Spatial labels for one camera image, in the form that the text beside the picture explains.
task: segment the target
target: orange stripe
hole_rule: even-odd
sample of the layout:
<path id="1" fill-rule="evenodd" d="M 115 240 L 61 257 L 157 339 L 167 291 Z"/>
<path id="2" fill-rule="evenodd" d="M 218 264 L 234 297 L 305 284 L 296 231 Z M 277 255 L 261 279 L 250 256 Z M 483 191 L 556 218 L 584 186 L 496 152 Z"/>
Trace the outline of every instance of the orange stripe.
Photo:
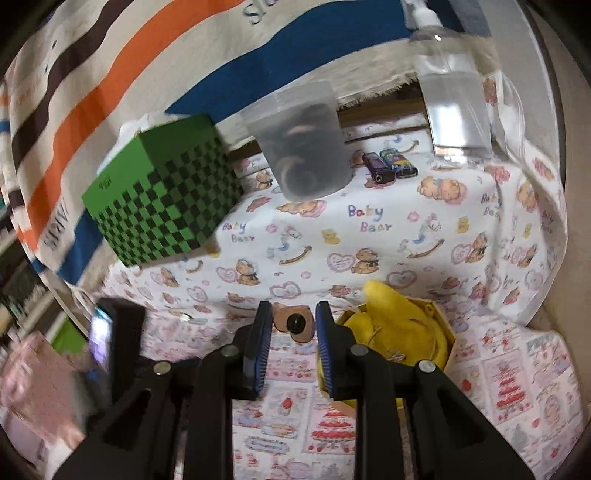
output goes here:
<path id="1" fill-rule="evenodd" d="M 238 0 L 174 0 L 123 47 L 106 77 L 59 126 L 53 138 L 53 158 L 27 203 L 31 229 L 23 236 L 33 250 L 61 195 L 61 175 L 74 153 L 117 107 L 137 77 L 174 40 L 206 18 L 235 7 Z"/>

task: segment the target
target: clear plastic bottle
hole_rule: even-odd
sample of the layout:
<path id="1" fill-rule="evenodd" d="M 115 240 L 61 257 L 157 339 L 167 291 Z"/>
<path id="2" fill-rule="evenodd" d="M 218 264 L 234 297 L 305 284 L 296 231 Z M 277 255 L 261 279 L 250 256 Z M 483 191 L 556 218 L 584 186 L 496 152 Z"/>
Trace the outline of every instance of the clear plastic bottle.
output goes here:
<path id="1" fill-rule="evenodd" d="M 435 153 L 487 157 L 491 129 L 482 78 L 469 48 L 457 32 L 442 26 L 423 0 L 405 1 L 414 5 L 418 30 L 410 42 Z"/>

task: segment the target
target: striped towel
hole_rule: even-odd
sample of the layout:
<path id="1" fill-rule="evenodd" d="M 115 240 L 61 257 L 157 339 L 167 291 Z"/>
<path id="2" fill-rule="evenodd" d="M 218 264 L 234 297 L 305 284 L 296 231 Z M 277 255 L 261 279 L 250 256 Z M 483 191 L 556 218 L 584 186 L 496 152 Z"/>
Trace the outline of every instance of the striped towel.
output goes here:
<path id="1" fill-rule="evenodd" d="M 478 0 L 431 0 L 468 33 L 483 73 L 496 55 Z M 66 0 L 0 85 L 0 161 L 19 239 L 36 269 L 92 290 L 115 260 L 81 195 L 121 125 L 151 111 L 205 112 L 228 148 L 239 112 L 326 79 L 341 103 L 408 83 L 397 0 Z"/>

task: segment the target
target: black knob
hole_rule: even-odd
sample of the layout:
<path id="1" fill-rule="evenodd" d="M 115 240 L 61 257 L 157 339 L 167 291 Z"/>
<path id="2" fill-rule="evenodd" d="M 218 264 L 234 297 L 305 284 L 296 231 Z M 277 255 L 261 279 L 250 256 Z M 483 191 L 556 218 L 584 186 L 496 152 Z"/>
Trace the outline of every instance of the black knob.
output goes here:
<path id="1" fill-rule="evenodd" d="M 287 329 L 291 333 L 297 335 L 298 333 L 303 332 L 305 328 L 306 318 L 303 315 L 300 315 L 299 313 L 293 313 L 289 315 L 287 318 Z"/>

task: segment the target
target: green cube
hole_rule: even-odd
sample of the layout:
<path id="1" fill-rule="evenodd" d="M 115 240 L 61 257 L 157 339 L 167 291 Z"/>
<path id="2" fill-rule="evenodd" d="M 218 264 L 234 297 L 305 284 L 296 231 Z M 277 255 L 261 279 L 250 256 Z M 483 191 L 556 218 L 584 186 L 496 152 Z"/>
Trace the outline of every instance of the green cube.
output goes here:
<path id="1" fill-rule="evenodd" d="M 199 248 L 242 193 L 215 127 L 195 115 L 138 134 L 82 200 L 129 267 Z"/>

